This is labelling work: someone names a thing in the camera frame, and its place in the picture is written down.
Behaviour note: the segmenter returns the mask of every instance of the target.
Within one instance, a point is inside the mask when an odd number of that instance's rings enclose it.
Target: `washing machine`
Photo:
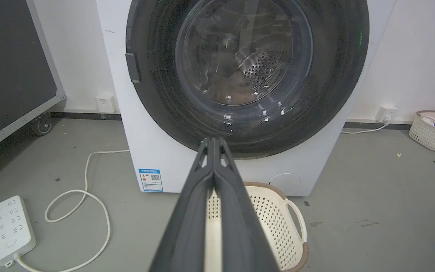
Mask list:
[[[308,196],[395,0],[97,0],[136,183],[181,191],[203,138]]]

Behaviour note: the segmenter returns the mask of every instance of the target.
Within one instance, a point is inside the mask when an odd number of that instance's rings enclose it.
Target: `floor stain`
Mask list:
[[[371,222],[370,224],[361,224],[360,227],[369,227],[369,226],[373,226],[375,224],[380,224],[379,222]]]
[[[311,223],[310,225],[311,225],[312,227],[315,227],[315,228],[316,228],[316,226],[318,226],[319,224],[323,224],[323,222],[313,222],[313,223]]]

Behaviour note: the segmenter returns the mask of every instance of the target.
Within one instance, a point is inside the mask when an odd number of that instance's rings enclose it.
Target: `white power strip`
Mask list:
[[[25,204],[19,196],[0,202],[0,266],[14,264],[14,255],[24,255],[36,246]]]

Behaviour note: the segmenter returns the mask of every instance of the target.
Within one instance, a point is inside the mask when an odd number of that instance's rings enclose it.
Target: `white cable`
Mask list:
[[[60,194],[59,196],[57,196],[57,198],[55,198],[50,205],[48,205],[48,207],[45,210],[45,220],[49,223],[54,223],[54,222],[58,222],[61,221],[63,219],[65,219],[66,217],[68,217],[69,215],[71,215],[82,203],[83,200],[85,200],[85,197],[91,196],[93,199],[97,200],[98,203],[100,203],[100,205],[102,205],[103,208],[103,212],[105,212],[105,219],[107,220],[107,238],[105,239],[105,243],[103,243],[102,248],[95,254],[95,256],[93,256],[92,258],[90,258],[90,260],[77,265],[76,267],[72,267],[72,268],[68,268],[67,270],[62,270],[60,272],[71,272],[71,271],[75,271],[77,269],[80,269],[82,267],[84,267],[85,265],[88,265],[89,263],[91,263],[93,260],[95,260],[101,253],[102,251],[105,249],[105,247],[107,246],[108,241],[110,240],[110,217],[108,216],[108,211],[107,211],[107,207],[105,207],[105,204],[96,196],[92,195],[91,193],[88,193],[88,179],[86,177],[86,173],[88,171],[88,162],[90,161],[90,157],[94,154],[101,154],[101,153],[124,153],[124,152],[129,152],[130,150],[118,150],[118,151],[97,151],[97,152],[93,152],[88,156],[88,159],[86,159],[86,165],[85,165],[85,190],[79,190],[79,189],[75,189],[75,190],[69,190],[66,191],[65,193]],[[75,206],[75,208],[73,208],[70,212],[68,212],[66,215],[63,215],[62,217],[55,219],[55,220],[51,220],[48,218],[48,210],[50,210],[50,208],[53,206],[53,204],[62,196],[68,194],[68,193],[83,193],[83,197],[80,200],[80,202]],[[23,262],[23,260],[21,260],[21,255],[19,255],[18,253],[14,255],[14,259],[19,263],[19,265],[21,265],[22,267],[24,267],[26,270],[31,271],[31,272],[42,272],[40,270],[36,270],[32,267],[29,267],[29,265],[27,265],[26,263]]]
[[[347,131],[340,131],[340,133],[343,133],[343,134],[360,134],[360,133],[365,133],[365,132],[373,132],[373,131],[378,131],[378,130],[381,130],[381,129],[383,129],[384,127],[386,127],[387,126],[387,124],[385,124],[385,125],[383,125],[383,126],[381,126],[381,127],[379,127],[379,128],[377,128],[377,129],[372,129],[372,130],[363,130],[363,131],[358,131],[358,132],[347,132]]]

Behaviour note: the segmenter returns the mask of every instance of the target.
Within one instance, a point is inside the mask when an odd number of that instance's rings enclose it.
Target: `gray floor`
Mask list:
[[[47,136],[18,132],[0,146],[0,201],[22,196],[37,239],[23,256],[26,263],[63,270],[98,251],[106,224],[95,201],[87,199],[55,224],[43,214],[60,193],[83,189],[91,152],[126,148],[121,122],[73,119],[60,120]],[[435,271],[433,161],[435,153],[405,131],[341,135],[312,195],[292,199],[309,232],[304,271]],[[178,195],[140,192],[128,153],[96,157],[89,180],[91,193],[107,205],[113,229],[107,249],[79,271],[146,271]],[[80,197],[62,200],[50,217],[64,215]],[[17,264],[9,270],[24,271]]]

